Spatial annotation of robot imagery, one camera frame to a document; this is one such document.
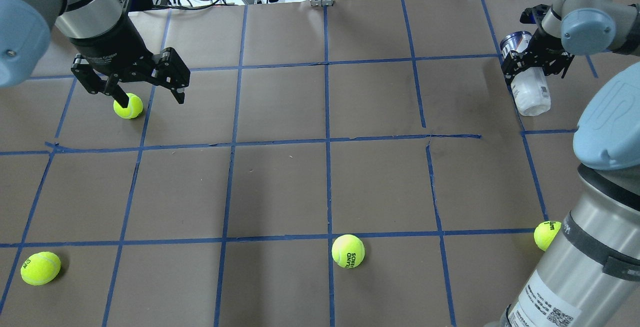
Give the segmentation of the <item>white blue tennis ball can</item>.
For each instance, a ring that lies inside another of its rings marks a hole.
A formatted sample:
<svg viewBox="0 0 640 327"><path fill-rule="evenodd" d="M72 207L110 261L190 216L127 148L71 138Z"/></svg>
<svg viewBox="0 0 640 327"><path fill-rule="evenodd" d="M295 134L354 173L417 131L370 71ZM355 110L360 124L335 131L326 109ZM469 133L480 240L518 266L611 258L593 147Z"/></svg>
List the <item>white blue tennis ball can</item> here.
<svg viewBox="0 0 640 327"><path fill-rule="evenodd" d="M532 37L529 31L515 31L506 35L499 47L501 52L505 49L523 52ZM518 74L513 87L514 103L523 117L537 117L551 109L551 95L541 67L531 67Z"/></svg>

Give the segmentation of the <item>tennis ball far right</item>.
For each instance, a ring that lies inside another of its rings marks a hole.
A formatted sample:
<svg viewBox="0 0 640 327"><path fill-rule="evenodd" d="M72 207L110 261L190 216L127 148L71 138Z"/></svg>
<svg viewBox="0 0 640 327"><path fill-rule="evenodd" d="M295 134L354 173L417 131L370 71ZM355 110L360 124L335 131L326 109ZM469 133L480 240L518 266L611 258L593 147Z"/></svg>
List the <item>tennis ball far right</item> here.
<svg viewBox="0 0 640 327"><path fill-rule="evenodd" d="M126 107L122 107L118 101L114 100L112 108L114 113L122 119L130 120L135 119L141 115L144 110L143 101L140 97L134 93L126 93L128 97L128 104Z"/></svg>

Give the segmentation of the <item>tennis ball mid table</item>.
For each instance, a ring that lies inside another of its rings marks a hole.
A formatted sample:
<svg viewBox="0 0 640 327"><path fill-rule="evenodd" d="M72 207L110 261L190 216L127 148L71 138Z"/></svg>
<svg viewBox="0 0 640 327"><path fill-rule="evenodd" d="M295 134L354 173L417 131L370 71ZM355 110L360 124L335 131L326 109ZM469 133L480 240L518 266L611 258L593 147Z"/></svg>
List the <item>tennis ball mid table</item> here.
<svg viewBox="0 0 640 327"><path fill-rule="evenodd" d="M54 252L42 251L32 254L20 267L22 280L30 286L42 286L52 282L62 268L59 256Z"/></svg>

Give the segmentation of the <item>tennis ball beside near base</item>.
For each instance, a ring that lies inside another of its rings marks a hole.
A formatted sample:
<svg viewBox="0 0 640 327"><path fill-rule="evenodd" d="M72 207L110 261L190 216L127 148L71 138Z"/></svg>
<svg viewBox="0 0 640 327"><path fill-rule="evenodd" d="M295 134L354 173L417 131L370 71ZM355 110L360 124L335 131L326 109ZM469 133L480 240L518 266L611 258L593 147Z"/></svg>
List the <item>tennis ball beside near base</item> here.
<svg viewBox="0 0 640 327"><path fill-rule="evenodd" d="M341 268L356 268L365 259L365 245L358 236L341 235L333 242L331 256L333 261Z"/></svg>

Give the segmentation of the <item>brown paper table mat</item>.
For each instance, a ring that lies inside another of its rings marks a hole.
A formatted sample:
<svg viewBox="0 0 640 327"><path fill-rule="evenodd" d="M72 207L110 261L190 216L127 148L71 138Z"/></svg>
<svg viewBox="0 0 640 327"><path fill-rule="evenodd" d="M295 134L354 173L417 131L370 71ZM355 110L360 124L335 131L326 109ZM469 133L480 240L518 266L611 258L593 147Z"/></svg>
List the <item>brown paper table mat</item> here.
<svg viewBox="0 0 640 327"><path fill-rule="evenodd" d="M553 0L337 0L130 15L190 67L119 118L53 30L1 90L3 327L478 327L582 191L573 130L635 56L574 59L521 117L499 42ZM365 245L355 268L334 240ZM61 260L25 283L28 257Z"/></svg>

